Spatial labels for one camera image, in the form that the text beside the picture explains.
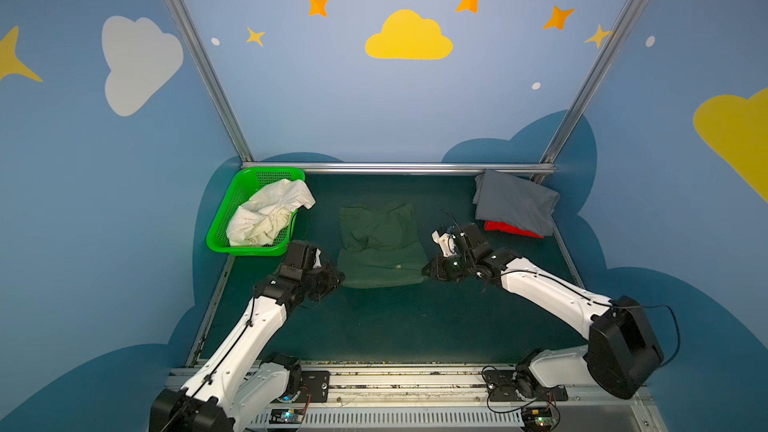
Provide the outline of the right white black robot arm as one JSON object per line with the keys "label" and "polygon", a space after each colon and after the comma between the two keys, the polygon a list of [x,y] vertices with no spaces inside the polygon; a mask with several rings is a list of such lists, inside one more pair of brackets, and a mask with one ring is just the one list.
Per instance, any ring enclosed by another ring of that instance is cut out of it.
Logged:
{"label": "right white black robot arm", "polygon": [[585,345],[535,350],[517,364],[511,388],[524,401],[544,400],[560,386],[598,386],[630,399],[665,363],[645,306],[571,284],[508,248],[492,248],[474,223],[432,234],[440,251],[422,270],[437,281],[475,277],[539,306],[578,332]]}

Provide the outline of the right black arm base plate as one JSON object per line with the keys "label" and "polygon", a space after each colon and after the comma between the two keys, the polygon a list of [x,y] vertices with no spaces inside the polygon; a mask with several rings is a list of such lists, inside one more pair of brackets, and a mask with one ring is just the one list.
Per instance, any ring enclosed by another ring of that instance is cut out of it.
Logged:
{"label": "right black arm base plate", "polygon": [[545,387],[527,371],[484,367],[481,377],[486,384],[491,402],[568,400],[568,393],[564,386]]}

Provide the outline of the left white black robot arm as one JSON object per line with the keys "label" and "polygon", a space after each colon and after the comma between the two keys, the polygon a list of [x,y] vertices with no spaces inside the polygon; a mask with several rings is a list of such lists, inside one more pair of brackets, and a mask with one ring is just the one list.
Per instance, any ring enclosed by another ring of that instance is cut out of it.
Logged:
{"label": "left white black robot arm", "polygon": [[273,353],[248,372],[272,336],[306,299],[317,302],[344,280],[321,249],[306,241],[287,246],[276,272],[259,282],[242,316],[210,359],[174,391],[164,389],[150,409],[150,431],[244,431],[273,401],[301,395],[297,358]]}

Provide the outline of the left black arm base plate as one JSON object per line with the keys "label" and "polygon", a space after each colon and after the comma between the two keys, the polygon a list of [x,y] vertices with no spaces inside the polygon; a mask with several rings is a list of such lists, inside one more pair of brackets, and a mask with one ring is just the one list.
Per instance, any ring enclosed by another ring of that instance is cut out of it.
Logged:
{"label": "left black arm base plate", "polygon": [[329,382],[330,373],[327,371],[302,371],[300,375],[291,373],[285,392],[272,403],[326,403],[330,390]]}

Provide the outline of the dark green t-shirt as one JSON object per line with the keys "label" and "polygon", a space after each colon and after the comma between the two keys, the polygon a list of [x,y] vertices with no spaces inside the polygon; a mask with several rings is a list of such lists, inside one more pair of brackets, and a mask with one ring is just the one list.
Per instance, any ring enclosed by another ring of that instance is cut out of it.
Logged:
{"label": "dark green t-shirt", "polygon": [[339,209],[342,249],[337,259],[342,285],[376,289],[416,285],[427,277],[428,257],[422,246],[411,203],[379,208]]}

